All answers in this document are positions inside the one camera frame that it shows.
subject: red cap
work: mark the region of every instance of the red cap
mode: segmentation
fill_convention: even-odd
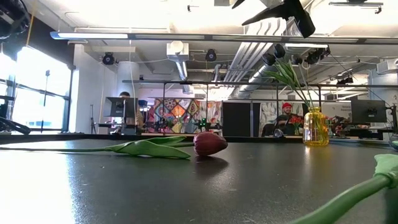
[[[282,105],[282,109],[285,108],[285,107],[287,107],[287,106],[292,107],[292,105],[291,105],[290,103],[284,103],[284,104]]]

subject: tulip stem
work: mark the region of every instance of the tulip stem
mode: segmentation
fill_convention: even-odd
[[[169,145],[169,147],[190,147],[194,146],[193,142],[183,142]],[[28,148],[11,148],[0,147],[0,150],[5,151],[29,151],[29,152],[111,152],[111,149],[28,149]]]
[[[9,148],[0,147],[5,151],[30,151],[30,152],[110,152],[110,149],[28,149],[28,148]]]

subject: ceiling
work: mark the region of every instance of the ceiling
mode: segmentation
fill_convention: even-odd
[[[37,3],[36,16],[55,30],[71,32],[92,32],[87,27],[102,27],[107,32],[170,32],[189,34],[245,34],[248,27],[240,24],[247,18],[263,10],[265,5],[275,4],[276,0],[246,0],[236,9],[215,6],[221,0],[24,0],[32,12]],[[397,37],[398,20],[394,19],[398,1],[378,0],[384,6],[380,14],[375,9],[329,6],[328,0],[301,0],[311,13],[317,31],[314,35],[338,37]],[[97,60],[104,55],[101,47],[135,47],[131,60],[143,63],[148,74],[170,75],[177,72],[175,63],[166,59],[168,41],[150,40],[90,40],[86,48]],[[237,42],[195,42],[189,41],[189,70],[214,68],[217,63],[230,65],[241,43]],[[205,63],[205,52],[215,49],[217,62]],[[323,65],[312,65],[308,70],[309,81],[326,82],[344,69],[356,68],[358,72],[374,68],[380,57],[396,57],[398,46],[381,45],[330,45],[332,55],[322,60]],[[293,49],[300,55],[311,49]],[[119,61],[129,60],[129,52],[115,52]],[[344,63],[344,68],[336,63]],[[248,73],[242,81],[248,80]],[[208,80],[209,72],[188,72],[188,77]]]

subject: window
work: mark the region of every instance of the window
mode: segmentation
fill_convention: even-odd
[[[24,47],[18,52],[17,83],[44,90],[47,70],[50,71],[47,91],[65,96],[70,86],[67,65],[32,48]]]
[[[32,90],[18,89],[12,119],[30,128],[62,129],[65,100]]]
[[[8,79],[9,75],[15,74],[15,70],[16,62],[7,55],[0,53],[0,78],[3,80]]]
[[[16,100],[12,114],[15,122],[40,129],[44,121],[44,129],[67,129],[64,120],[68,117],[65,107],[70,100],[70,70],[64,63],[24,47],[18,53],[15,80]]]

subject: colorful mural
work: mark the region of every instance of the colorful mural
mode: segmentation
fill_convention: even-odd
[[[157,132],[154,123],[164,118],[167,121],[167,127],[163,130],[165,133],[199,133],[200,129],[195,123],[198,123],[206,116],[211,123],[221,124],[221,105],[220,101],[206,101],[178,98],[156,98],[153,109],[153,120],[149,120],[149,132]]]

